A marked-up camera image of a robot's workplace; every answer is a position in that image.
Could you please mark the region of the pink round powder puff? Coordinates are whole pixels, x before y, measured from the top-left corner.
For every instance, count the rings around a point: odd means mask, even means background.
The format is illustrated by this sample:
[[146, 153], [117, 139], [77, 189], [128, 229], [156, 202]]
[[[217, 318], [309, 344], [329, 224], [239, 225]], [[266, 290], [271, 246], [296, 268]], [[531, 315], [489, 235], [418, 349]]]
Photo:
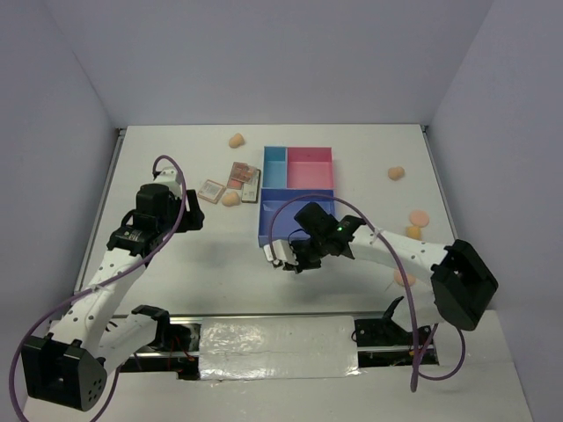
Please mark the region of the pink round powder puff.
[[409, 221], [413, 226], [425, 228], [429, 225], [430, 218], [426, 211], [415, 209], [410, 213]]

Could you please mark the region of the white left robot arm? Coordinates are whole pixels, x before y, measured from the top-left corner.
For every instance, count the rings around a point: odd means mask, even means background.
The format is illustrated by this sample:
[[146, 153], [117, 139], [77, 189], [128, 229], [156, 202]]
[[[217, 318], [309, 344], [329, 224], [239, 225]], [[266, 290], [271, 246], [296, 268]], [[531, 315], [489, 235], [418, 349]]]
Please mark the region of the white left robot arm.
[[63, 305], [62, 318], [46, 335], [24, 340], [20, 356], [30, 397], [89, 411], [107, 377], [131, 354], [143, 346], [162, 350], [172, 342], [164, 309], [139, 305], [120, 322], [113, 316], [171, 236], [200, 230], [203, 221], [195, 190], [177, 194], [164, 183], [140, 188], [135, 209], [110, 236], [91, 282]]

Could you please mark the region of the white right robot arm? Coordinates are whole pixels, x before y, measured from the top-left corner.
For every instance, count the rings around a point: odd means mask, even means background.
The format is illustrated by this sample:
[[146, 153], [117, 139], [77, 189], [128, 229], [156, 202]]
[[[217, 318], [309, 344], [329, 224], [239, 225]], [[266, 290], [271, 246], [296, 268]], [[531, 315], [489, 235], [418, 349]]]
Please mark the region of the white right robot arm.
[[415, 315], [423, 325], [447, 322], [461, 331], [475, 330], [499, 286], [474, 247], [461, 239], [451, 245], [431, 244], [376, 231], [361, 217], [347, 215], [338, 221], [314, 202], [298, 211], [294, 220], [308, 235], [289, 243], [296, 272], [319, 268], [326, 256], [405, 272], [428, 286], [413, 300]]

